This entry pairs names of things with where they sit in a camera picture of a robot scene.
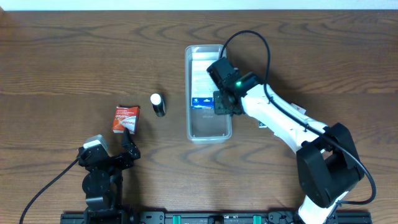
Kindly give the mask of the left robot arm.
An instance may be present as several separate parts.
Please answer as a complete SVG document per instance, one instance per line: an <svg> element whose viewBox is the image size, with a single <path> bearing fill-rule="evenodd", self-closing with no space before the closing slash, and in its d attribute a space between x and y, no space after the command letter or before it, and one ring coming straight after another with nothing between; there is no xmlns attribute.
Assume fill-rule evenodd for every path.
<svg viewBox="0 0 398 224"><path fill-rule="evenodd" d="M83 179L82 189L86 195L85 223L134 223L134 212L122 204L123 170L132 168L141 158L138 147L125 128L121 146L124 152L117 156L108 154L108 143L102 135L86 140L78 149L78 165L88 174Z"/></svg>

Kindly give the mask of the blue tall box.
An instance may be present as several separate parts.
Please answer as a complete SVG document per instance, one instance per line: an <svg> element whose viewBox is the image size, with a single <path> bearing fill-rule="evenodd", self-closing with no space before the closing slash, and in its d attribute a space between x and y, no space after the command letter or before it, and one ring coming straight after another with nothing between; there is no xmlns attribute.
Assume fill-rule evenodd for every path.
<svg viewBox="0 0 398 224"><path fill-rule="evenodd" d="M218 90L207 68L214 60L193 60L191 77L191 108L214 109L213 92Z"/></svg>

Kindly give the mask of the green square box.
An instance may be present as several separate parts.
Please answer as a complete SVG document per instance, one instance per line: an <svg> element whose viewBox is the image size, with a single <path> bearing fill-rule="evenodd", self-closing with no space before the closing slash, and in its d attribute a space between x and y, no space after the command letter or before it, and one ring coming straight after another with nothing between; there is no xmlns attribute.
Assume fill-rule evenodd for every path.
<svg viewBox="0 0 398 224"><path fill-rule="evenodd" d="M264 123L259 122L259 128L267 128L267 126Z"/></svg>

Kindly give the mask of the black bottle white cap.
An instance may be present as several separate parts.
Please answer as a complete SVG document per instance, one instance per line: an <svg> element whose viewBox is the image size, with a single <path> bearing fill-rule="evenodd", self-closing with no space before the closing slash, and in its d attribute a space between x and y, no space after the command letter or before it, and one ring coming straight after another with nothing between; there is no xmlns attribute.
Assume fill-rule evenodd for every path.
<svg viewBox="0 0 398 224"><path fill-rule="evenodd" d="M165 103L164 103L163 97L160 94L158 94L158 93L152 94L150 96L150 102L152 103L154 112L158 117L165 116L165 114L166 114Z"/></svg>

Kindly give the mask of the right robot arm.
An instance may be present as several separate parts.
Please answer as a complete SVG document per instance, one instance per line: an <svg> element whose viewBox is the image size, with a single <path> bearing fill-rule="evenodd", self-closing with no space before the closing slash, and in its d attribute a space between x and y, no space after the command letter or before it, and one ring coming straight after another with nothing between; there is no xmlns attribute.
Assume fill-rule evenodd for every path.
<svg viewBox="0 0 398 224"><path fill-rule="evenodd" d="M210 72L217 86L218 114L246 114L265 124L294 151L305 193L294 223L326 223L344 197L368 175L350 131L316 121L297 111L257 75L238 70Z"/></svg>

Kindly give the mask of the clear plastic container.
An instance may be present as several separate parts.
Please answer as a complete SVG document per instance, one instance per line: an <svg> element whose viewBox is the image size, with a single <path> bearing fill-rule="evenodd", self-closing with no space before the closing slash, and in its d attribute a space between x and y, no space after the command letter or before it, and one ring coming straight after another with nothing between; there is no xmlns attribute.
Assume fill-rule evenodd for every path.
<svg viewBox="0 0 398 224"><path fill-rule="evenodd" d="M185 104L187 137L195 144L222 143L232 135L229 115L217 115L214 109L191 108L191 77L193 60L218 60L221 44L190 45L185 49Z"/></svg>

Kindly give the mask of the white Panadol box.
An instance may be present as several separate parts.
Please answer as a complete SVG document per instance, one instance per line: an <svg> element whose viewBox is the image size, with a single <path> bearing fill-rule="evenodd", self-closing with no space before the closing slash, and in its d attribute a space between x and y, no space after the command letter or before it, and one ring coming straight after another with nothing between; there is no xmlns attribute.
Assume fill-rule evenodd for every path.
<svg viewBox="0 0 398 224"><path fill-rule="evenodd" d="M294 107L298 112L305 114L306 113L306 109L302 108L299 105L296 105L295 103L291 103L291 106Z"/></svg>

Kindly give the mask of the red Panadol box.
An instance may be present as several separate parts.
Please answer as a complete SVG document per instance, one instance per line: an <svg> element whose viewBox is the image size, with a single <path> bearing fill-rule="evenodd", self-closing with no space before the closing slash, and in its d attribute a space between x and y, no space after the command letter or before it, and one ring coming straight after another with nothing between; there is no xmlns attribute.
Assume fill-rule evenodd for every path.
<svg viewBox="0 0 398 224"><path fill-rule="evenodd" d="M131 134L136 133L140 108L117 106L113 120L112 130L114 133L123 133L127 128Z"/></svg>

